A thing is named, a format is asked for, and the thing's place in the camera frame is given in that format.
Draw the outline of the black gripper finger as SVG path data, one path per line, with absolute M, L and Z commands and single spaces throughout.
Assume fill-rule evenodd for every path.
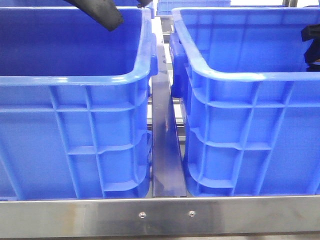
M 138 8 L 145 8 L 147 7 L 150 3 L 153 2 L 153 0 L 137 0 L 138 4 L 137 7 Z
M 67 2 L 85 12 L 110 32 L 124 23 L 124 18 L 113 0 L 68 0 Z

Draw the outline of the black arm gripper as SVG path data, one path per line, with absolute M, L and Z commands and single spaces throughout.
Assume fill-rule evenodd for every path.
M 308 65 L 307 71 L 320 70 L 320 25 L 307 25 L 301 30 L 303 42 L 312 40 L 312 43 L 304 53 L 305 63 Z

